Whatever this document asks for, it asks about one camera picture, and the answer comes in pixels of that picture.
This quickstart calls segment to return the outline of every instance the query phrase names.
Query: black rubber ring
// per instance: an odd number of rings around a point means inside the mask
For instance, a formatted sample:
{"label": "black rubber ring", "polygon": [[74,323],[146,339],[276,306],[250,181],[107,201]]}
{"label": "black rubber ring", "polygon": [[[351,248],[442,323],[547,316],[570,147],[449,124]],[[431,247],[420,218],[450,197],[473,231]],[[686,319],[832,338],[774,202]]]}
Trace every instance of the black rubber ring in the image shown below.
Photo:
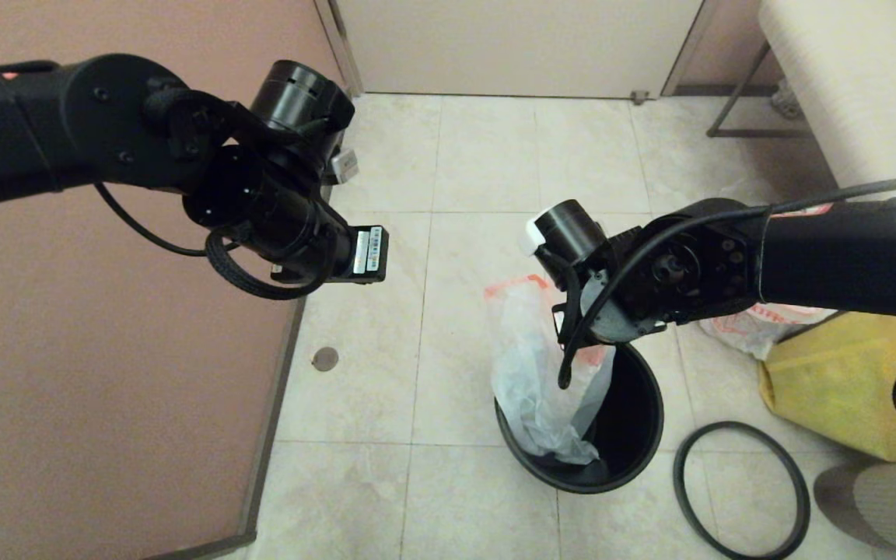
{"label": "black rubber ring", "polygon": [[[790,475],[790,481],[793,482],[794,493],[796,493],[797,497],[796,519],[793,521],[793,530],[790,531],[790,535],[787,536],[786,541],[783,541],[783,544],[779,545],[779,548],[772,552],[762,554],[761,556],[750,556],[736,552],[731,548],[722,545],[711,536],[711,533],[704,528],[704,525],[701,525],[700,520],[697,519],[697,515],[694,514],[693,506],[690,506],[690,499],[687,497],[686,483],[683,481],[683,469],[687,462],[687,455],[690,454],[690,449],[694,446],[694,443],[697,443],[697,439],[700,439],[700,437],[707,432],[714,432],[716,429],[737,429],[739,432],[745,432],[755,439],[760,440],[760,442],[765,443],[765,445],[779,457],[779,460],[783,463],[783,467],[786,467],[787,474]],[[680,503],[680,509],[683,510],[683,517],[687,518],[687,522],[694,528],[694,531],[697,531],[697,535],[700,535],[700,538],[704,539],[704,542],[713,546],[719,553],[724,554],[728,558],[733,558],[733,560],[779,560],[786,558],[787,556],[790,556],[790,554],[793,554],[793,551],[800,546],[800,543],[803,542],[804,538],[807,536],[807,525],[810,524],[811,521],[811,496],[810,493],[807,492],[807,483],[804,482],[804,475],[800,473],[800,469],[797,468],[796,462],[793,462],[793,457],[781,447],[781,444],[777,443],[772,437],[765,435],[760,429],[755,429],[747,423],[709,423],[708,425],[705,425],[704,428],[700,428],[697,432],[693,432],[690,436],[687,436],[687,439],[681,444],[680,449],[676,451],[676,460],[673,462],[673,488],[676,490],[676,501]]]}

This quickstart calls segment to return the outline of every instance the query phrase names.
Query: pink wall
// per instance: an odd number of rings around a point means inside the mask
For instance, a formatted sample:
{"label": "pink wall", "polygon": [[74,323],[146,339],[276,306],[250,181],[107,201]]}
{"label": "pink wall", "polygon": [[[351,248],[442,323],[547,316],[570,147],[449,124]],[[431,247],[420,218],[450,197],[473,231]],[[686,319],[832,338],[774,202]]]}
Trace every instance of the pink wall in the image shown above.
{"label": "pink wall", "polygon": [[[682,86],[735,85],[749,70],[765,36],[758,27],[760,0],[705,0],[711,22],[687,64]],[[753,84],[774,85],[783,73],[770,54]]]}
{"label": "pink wall", "polygon": [[[245,103],[276,59],[338,78],[313,0],[0,0],[0,63],[107,52]],[[201,245],[175,196],[114,193]],[[136,558],[241,532],[291,312],[148,244],[90,187],[0,205],[0,558]]]}

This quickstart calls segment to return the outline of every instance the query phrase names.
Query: barcode label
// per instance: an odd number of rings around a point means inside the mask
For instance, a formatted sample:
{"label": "barcode label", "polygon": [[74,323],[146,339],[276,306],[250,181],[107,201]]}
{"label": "barcode label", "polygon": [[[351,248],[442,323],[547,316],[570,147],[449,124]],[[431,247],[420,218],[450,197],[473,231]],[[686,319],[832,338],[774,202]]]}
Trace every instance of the barcode label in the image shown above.
{"label": "barcode label", "polygon": [[383,228],[376,226],[369,233],[369,262],[367,262],[366,270],[376,272],[380,269],[381,252],[383,252]]}
{"label": "barcode label", "polygon": [[355,273],[362,274],[366,270],[366,255],[369,252],[369,234],[359,231],[359,243],[355,248]]}

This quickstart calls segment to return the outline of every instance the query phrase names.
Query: white door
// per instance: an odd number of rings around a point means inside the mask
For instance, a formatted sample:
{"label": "white door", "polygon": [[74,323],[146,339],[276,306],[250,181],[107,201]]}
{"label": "white door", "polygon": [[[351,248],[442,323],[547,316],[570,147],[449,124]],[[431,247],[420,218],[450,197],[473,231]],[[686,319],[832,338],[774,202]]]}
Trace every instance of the white door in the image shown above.
{"label": "white door", "polygon": [[331,0],[366,92],[662,91],[701,0]]}

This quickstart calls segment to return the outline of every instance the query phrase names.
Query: white plastic bag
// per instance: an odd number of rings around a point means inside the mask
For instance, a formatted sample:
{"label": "white plastic bag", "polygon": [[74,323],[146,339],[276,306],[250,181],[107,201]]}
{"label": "white plastic bag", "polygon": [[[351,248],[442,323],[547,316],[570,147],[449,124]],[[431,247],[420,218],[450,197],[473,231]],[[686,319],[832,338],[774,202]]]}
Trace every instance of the white plastic bag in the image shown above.
{"label": "white plastic bag", "polygon": [[819,307],[758,303],[735,315],[701,319],[700,326],[728,346],[765,359],[779,339],[828,319],[833,313],[833,309]]}
{"label": "white plastic bag", "polygon": [[582,348],[569,388],[558,388],[562,348],[555,340],[551,285],[531,275],[484,293],[493,344],[493,394],[513,438],[527,453],[589,464],[597,448],[583,442],[611,387],[613,348]]}

